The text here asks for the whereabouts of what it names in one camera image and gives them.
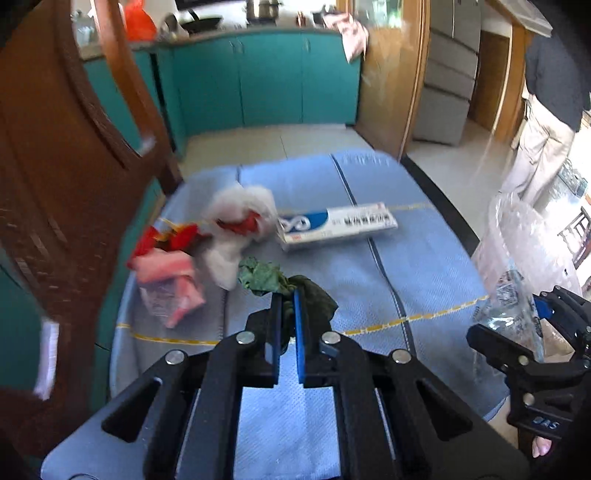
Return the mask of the green vegetable leaf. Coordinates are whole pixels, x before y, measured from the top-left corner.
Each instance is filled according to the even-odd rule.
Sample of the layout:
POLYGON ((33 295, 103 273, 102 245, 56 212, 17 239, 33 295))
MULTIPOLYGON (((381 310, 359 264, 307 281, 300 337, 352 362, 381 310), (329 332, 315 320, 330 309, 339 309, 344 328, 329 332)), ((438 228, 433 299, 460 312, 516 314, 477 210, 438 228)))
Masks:
POLYGON ((277 294, 283 298, 283 320, 281 321, 281 351, 287 351, 290 339, 296 336, 294 318, 294 293, 304 292, 304 307, 308 320, 314 324, 331 323, 339 305, 335 299, 317 283, 304 275, 287 277, 280 266, 271 262, 261 262, 256 257, 247 257, 238 264, 238 283, 253 295, 263 297, 277 294))

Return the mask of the pink plastic wrapper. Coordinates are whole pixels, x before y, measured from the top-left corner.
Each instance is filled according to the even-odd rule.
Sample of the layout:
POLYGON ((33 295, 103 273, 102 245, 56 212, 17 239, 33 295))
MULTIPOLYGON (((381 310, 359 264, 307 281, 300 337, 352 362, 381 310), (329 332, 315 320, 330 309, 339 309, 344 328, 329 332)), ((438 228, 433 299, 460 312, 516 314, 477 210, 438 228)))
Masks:
POLYGON ((183 251, 151 249, 130 261, 142 302, 167 329, 206 303, 193 258, 183 251))

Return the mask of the red snack wrapper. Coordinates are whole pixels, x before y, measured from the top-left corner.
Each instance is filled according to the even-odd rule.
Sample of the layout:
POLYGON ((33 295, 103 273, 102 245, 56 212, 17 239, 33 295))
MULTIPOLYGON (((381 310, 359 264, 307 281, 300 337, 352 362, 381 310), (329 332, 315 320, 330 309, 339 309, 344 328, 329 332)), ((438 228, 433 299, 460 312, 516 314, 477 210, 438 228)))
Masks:
POLYGON ((202 231, 200 226, 214 225, 221 228, 222 232, 238 234, 239 236, 257 233, 259 232, 257 222, 261 218, 262 216, 259 213, 249 210, 245 219, 235 222, 225 222, 217 219, 215 221, 175 224, 165 220, 164 223, 168 226, 168 229, 164 232, 160 232, 154 226, 148 226, 144 230, 129 257, 128 264, 131 264, 131 261, 135 258, 145 256, 155 249, 160 249, 164 252, 187 252, 190 247, 212 237, 211 232, 202 231))

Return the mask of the teal kitchen cabinets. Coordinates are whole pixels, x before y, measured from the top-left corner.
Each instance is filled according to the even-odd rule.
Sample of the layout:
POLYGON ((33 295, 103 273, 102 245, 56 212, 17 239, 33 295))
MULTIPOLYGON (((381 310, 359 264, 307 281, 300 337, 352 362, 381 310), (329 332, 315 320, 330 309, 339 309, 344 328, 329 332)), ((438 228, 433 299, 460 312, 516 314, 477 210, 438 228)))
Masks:
MULTIPOLYGON (((228 33, 181 46, 154 46, 134 55, 148 92, 163 116, 175 153, 189 136, 214 130, 280 124, 353 124, 361 64, 346 59, 332 33, 228 33)), ((28 170, 52 184, 61 141, 85 167, 88 133, 65 121, 45 92, 49 77, 30 53, 1 70, 1 161, 26 154, 28 170)), ((26 260, 14 243, 22 226, 1 221, 1 383, 32 390, 40 360, 40 312, 26 294, 26 260)))

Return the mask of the blue seat cushion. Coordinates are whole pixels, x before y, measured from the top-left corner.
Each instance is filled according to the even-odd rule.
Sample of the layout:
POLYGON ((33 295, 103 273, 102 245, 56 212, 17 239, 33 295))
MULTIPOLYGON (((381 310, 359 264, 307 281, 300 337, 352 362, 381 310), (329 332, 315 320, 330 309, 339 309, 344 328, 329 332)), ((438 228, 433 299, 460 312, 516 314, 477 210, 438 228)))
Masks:
MULTIPOLYGON (((232 186, 270 190, 287 216, 383 202, 398 219, 395 231, 284 250, 266 237, 245 260, 273 264, 307 296, 335 303, 332 328, 381 354, 404 348, 418 356, 485 419, 502 405, 501 379, 473 369, 466 341, 485 287, 460 241, 401 164, 370 150, 250 166, 219 167, 188 178, 152 225, 164 235, 176 225, 205 229, 218 192, 232 186)), ((328 479, 339 474, 335 408, 329 389, 307 389, 297 378, 297 351, 280 361, 280 381, 246 389, 239 416, 235 477, 328 479)))

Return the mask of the white blue medicine box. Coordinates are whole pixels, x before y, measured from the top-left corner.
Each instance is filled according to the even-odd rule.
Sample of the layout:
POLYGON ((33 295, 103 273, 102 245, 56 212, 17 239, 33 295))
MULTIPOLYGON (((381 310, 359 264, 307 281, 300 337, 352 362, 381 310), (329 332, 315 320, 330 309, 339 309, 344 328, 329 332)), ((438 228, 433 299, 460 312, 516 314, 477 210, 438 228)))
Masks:
POLYGON ((276 239, 284 251, 349 241, 399 227, 384 203, 327 208, 277 217, 276 239))

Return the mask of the clear plastic bin liner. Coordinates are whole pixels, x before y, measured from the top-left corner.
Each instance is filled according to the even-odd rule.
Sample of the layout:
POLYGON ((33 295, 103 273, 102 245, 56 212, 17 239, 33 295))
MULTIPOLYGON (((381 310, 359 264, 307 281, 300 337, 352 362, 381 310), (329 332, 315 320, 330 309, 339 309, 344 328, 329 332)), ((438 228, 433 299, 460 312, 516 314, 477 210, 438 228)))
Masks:
POLYGON ((573 348, 542 318, 534 297, 555 286, 580 294, 572 255, 544 218, 516 194, 499 194, 472 260, 488 298, 474 321, 530 349, 538 361, 565 359, 573 348))

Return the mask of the brown wooden chair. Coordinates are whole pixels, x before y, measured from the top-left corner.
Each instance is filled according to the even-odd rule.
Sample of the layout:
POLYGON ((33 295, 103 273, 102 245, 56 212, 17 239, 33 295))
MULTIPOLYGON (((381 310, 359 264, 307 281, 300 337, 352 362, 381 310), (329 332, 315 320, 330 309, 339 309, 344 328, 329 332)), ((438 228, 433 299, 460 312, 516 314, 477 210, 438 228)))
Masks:
POLYGON ((118 6, 96 5, 100 43, 139 132, 131 147, 83 67, 66 1, 1 5, 1 244, 55 327, 47 394, 1 390, 1 430, 43 457, 90 414, 95 340, 120 245, 153 181, 181 176, 126 41, 118 6))

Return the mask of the pink hanging towel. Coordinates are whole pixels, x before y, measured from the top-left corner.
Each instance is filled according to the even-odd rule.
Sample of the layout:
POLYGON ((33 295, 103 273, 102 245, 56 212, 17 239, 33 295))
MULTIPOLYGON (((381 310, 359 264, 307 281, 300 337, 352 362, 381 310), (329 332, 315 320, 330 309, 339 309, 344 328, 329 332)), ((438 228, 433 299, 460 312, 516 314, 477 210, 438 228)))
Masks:
POLYGON ((325 27, 338 31, 342 36, 342 49, 346 60, 352 63, 360 56, 365 56, 369 46, 369 31, 360 21, 349 13, 327 14, 324 16, 325 27))

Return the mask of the standing person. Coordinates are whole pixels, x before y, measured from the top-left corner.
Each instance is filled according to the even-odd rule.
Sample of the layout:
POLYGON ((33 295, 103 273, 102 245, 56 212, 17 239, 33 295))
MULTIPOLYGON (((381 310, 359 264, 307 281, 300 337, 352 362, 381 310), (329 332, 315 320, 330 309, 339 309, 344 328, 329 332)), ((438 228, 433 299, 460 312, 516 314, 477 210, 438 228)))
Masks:
POLYGON ((530 113, 500 192, 533 206, 567 160, 590 109, 589 65, 557 32, 536 36, 526 52, 530 113))

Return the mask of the black frying pan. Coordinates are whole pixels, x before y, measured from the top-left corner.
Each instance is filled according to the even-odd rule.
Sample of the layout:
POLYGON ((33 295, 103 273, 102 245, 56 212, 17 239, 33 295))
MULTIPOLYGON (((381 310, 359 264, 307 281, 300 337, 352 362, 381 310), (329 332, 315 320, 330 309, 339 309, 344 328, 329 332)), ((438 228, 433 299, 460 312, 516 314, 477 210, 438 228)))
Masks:
POLYGON ((179 25, 189 35, 217 30, 217 27, 221 25, 221 16, 199 17, 193 10, 189 10, 188 13, 191 20, 180 22, 179 25))

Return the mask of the steel cooking pot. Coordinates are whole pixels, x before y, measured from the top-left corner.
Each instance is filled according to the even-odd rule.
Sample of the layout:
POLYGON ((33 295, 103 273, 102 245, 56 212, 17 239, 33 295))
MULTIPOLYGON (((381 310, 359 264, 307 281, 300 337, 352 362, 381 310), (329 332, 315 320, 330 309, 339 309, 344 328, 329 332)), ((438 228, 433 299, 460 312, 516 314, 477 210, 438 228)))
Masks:
POLYGON ((274 24, 280 16, 281 6, 283 2, 279 0, 246 0, 246 21, 249 24, 274 24))

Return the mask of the orange plastic bag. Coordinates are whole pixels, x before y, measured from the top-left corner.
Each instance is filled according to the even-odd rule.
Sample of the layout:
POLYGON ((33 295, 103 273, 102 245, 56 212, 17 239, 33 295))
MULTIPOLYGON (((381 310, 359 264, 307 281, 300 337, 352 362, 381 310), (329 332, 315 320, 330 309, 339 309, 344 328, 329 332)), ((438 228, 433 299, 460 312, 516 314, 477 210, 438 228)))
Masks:
POLYGON ((156 25, 144 10, 144 0, 128 1, 123 7, 126 37, 130 42, 153 41, 156 25))

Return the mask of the grey refrigerator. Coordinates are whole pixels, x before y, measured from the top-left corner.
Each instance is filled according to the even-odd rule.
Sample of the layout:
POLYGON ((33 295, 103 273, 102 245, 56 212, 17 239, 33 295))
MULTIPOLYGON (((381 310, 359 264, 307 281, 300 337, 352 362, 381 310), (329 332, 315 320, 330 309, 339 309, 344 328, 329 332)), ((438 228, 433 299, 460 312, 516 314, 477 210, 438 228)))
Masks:
POLYGON ((481 37, 477 1, 431 3, 428 58, 413 138, 456 146, 476 83, 481 37))

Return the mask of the wooden door frame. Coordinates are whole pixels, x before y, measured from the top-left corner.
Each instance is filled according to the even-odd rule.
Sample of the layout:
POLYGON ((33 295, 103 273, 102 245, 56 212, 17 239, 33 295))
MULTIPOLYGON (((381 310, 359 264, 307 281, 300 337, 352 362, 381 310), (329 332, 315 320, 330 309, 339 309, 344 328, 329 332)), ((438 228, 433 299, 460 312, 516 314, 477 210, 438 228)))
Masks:
POLYGON ((400 159, 412 137, 429 51, 431 3, 404 1, 401 24, 370 27, 355 130, 400 159))

